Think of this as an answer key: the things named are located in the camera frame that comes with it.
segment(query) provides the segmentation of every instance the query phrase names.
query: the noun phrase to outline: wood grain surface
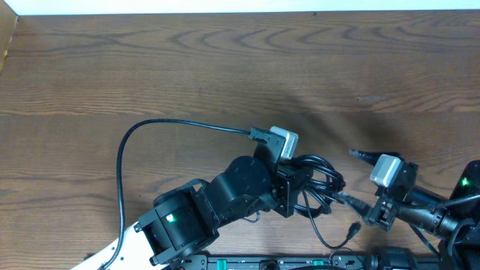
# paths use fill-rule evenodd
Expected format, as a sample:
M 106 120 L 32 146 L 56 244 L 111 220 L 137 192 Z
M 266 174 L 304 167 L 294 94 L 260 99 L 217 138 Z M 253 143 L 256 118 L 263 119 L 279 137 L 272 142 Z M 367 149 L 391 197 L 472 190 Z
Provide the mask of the wood grain surface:
M 69 269 L 117 237 L 115 159 L 149 118 L 300 136 L 373 203 L 348 149 L 402 151 L 418 184 L 449 196 L 480 148 L 480 12 L 26 16 L 0 77 L 0 269 Z M 255 143 L 156 124 L 124 153 L 127 223 L 185 182 L 211 180 Z M 317 219 L 327 242 L 358 217 Z M 428 249 L 401 221 L 347 245 Z M 220 229 L 213 254 L 329 254 L 308 219 L 274 212 Z

